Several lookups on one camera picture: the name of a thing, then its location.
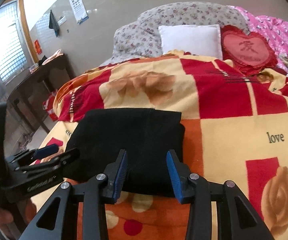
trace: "wooden table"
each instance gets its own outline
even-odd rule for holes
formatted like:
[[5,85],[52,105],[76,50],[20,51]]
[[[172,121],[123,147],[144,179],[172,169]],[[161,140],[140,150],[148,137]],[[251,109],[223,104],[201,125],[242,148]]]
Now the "wooden table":
[[75,78],[74,72],[71,68],[71,65],[68,62],[67,56],[64,54],[59,56],[52,61],[48,62],[45,65],[40,66],[35,72],[30,74],[27,78],[25,78],[9,95],[7,101],[14,107],[14,110],[20,116],[20,118],[26,123],[26,125],[32,130],[35,131],[33,125],[29,122],[26,116],[20,111],[18,107],[18,103],[22,101],[29,111],[32,113],[36,121],[39,125],[45,130],[45,132],[49,133],[50,130],[44,124],[43,120],[40,118],[34,107],[28,101],[29,92],[33,90],[33,86],[36,83],[43,82],[46,89],[49,93],[55,91],[52,83],[49,80],[49,73],[52,69],[65,69],[70,79]]

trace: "eye chart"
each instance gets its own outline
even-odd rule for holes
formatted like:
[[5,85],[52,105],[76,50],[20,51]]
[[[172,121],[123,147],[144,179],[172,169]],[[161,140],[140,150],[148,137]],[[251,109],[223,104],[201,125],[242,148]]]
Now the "eye chart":
[[76,22],[81,24],[88,19],[87,12],[85,10],[82,0],[69,0],[71,8],[73,9]]

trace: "red dot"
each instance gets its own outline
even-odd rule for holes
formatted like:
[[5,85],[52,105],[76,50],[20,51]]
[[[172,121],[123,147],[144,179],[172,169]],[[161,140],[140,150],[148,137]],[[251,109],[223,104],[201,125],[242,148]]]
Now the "red dot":
[[126,220],[124,223],[124,231],[129,236],[138,235],[143,228],[143,224],[136,220]]

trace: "wall switch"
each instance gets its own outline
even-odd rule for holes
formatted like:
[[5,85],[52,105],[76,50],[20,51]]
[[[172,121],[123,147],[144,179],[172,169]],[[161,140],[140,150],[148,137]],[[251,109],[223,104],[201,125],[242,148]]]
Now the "wall switch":
[[58,23],[59,26],[61,26],[66,21],[67,21],[66,16],[64,16],[57,23]]

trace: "white pillow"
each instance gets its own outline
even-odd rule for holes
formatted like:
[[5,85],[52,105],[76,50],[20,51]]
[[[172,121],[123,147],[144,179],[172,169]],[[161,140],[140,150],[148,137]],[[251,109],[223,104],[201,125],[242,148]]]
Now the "white pillow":
[[170,50],[183,50],[201,56],[223,59],[219,25],[159,26],[163,54]]

